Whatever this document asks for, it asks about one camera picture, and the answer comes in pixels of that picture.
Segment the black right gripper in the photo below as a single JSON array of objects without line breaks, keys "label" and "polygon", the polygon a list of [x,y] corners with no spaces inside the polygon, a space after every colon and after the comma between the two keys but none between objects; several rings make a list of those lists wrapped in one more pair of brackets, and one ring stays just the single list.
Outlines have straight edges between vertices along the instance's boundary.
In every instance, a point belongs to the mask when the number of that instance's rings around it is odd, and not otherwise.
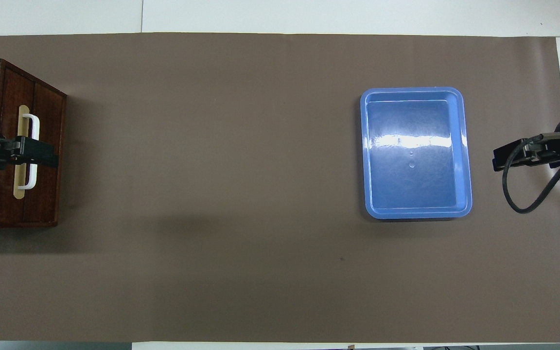
[{"label": "black right gripper", "polygon": [[518,166],[548,165],[551,169],[560,167],[560,132],[543,133],[527,140],[527,145],[508,162],[509,155],[526,140],[516,140],[493,150],[493,170],[501,172],[509,164]]}]

